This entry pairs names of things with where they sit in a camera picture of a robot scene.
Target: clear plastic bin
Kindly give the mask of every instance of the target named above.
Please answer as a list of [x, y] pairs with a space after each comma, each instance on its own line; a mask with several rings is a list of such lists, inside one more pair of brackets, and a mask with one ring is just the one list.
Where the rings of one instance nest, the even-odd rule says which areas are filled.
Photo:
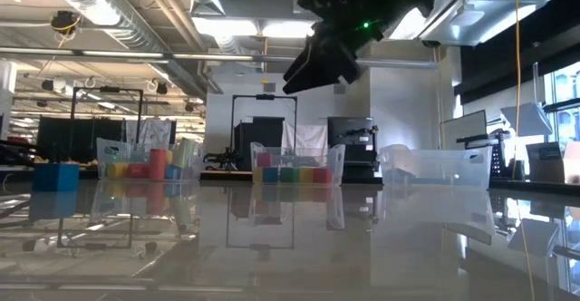
[[158, 149], [149, 144], [97, 139], [99, 179], [196, 180], [203, 168], [203, 154], [203, 145], [190, 140]]
[[344, 145], [330, 150], [267, 148], [251, 143], [255, 184], [340, 185]]
[[382, 183], [410, 187], [489, 187], [491, 147], [476, 150], [381, 149]]

